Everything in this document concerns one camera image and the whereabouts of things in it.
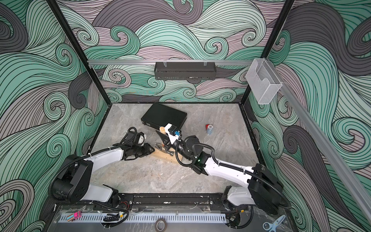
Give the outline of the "wooden block with nails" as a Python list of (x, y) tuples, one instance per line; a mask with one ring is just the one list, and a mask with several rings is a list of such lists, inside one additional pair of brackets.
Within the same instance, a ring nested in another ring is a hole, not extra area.
[(169, 150), (166, 150), (164, 145), (161, 143), (156, 143), (154, 145), (155, 151), (151, 153), (151, 156), (159, 159), (166, 160), (168, 162), (172, 162), (175, 164), (179, 164), (176, 157), (175, 157), (175, 150), (173, 148), (170, 148)]

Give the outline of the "wooden handle claw hammer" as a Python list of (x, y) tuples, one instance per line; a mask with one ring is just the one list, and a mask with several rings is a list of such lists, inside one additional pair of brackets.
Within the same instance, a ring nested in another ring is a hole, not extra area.
[(173, 149), (173, 145), (170, 142), (170, 138), (166, 133), (165, 127), (160, 127), (159, 130), (156, 131), (157, 136), (161, 140), (161, 144), (165, 152), (170, 152)]

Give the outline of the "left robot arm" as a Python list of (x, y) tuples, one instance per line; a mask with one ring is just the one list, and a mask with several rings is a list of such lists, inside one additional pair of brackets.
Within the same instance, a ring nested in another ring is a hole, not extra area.
[(58, 202), (69, 203), (117, 201), (117, 190), (91, 183), (91, 176), (109, 164), (132, 161), (155, 152), (145, 139), (144, 133), (130, 127), (119, 143), (84, 156), (68, 156), (52, 177), (48, 186), (48, 196)]

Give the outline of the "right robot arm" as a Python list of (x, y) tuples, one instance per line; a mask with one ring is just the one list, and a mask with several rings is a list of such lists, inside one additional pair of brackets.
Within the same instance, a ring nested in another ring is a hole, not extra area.
[(174, 149), (174, 155), (186, 158), (190, 163), (180, 163), (195, 173), (226, 179), (237, 187), (226, 188), (227, 202), (233, 206), (255, 205), (268, 214), (277, 214), (279, 208), (291, 209), (284, 195), (283, 183), (264, 165), (242, 166), (215, 157), (215, 149), (200, 142), (197, 136), (181, 138), (179, 131), (157, 132), (165, 149)]

